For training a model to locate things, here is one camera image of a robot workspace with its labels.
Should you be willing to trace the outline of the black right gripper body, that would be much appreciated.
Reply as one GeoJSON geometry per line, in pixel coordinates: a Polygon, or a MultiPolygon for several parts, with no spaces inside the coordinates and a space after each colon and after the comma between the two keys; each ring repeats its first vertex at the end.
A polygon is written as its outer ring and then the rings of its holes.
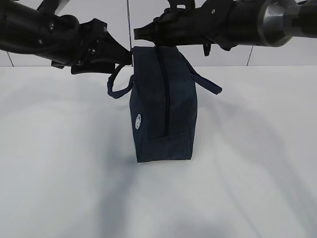
{"type": "Polygon", "coordinates": [[[169,7],[152,21],[152,42],[157,46],[211,46],[211,2],[196,7],[194,0],[170,0],[169,7]]]}

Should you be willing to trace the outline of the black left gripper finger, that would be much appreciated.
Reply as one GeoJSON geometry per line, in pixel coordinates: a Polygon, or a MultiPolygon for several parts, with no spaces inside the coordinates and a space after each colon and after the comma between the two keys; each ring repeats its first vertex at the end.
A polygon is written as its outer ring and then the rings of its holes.
{"type": "Polygon", "coordinates": [[[81,74],[81,73],[104,73],[112,74],[115,70],[114,63],[86,63],[83,65],[74,65],[71,67],[71,74],[81,74]]]}
{"type": "Polygon", "coordinates": [[[95,50],[95,60],[97,62],[132,63],[132,53],[117,42],[109,32],[96,40],[95,50]]]}

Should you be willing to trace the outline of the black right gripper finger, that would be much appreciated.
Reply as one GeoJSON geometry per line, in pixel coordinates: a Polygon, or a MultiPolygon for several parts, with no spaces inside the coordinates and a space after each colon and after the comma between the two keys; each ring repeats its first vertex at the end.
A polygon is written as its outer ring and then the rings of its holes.
{"type": "Polygon", "coordinates": [[[160,41],[160,25],[149,23],[143,27],[134,29],[135,40],[160,41]]]}

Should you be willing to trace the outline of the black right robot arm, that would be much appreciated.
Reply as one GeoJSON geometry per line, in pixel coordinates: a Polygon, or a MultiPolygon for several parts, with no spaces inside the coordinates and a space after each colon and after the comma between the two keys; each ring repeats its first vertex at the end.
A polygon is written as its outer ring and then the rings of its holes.
{"type": "Polygon", "coordinates": [[[316,38],[315,0],[171,0],[163,14],[134,29],[136,40],[156,46],[213,44],[225,51],[235,46],[281,47],[293,37],[316,38]]]}

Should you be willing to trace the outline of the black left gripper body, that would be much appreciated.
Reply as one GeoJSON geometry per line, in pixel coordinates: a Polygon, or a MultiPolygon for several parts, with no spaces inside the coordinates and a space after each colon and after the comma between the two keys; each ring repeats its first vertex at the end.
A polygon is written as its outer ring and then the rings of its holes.
{"type": "Polygon", "coordinates": [[[107,34],[107,23],[96,18],[79,24],[75,37],[57,51],[57,59],[51,61],[56,68],[81,67],[94,54],[98,41],[107,34]]]}

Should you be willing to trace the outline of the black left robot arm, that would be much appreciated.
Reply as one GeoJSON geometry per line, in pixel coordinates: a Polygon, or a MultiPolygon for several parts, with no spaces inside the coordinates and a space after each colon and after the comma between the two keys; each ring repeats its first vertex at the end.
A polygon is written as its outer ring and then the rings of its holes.
{"type": "Polygon", "coordinates": [[[16,0],[0,2],[0,49],[20,55],[35,55],[71,74],[112,74],[115,66],[132,63],[132,54],[107,29],[107,23],[92,19],[80,23],[73,15],[58,16],[66,0],[44,0],[37,9],[16,0]]]}

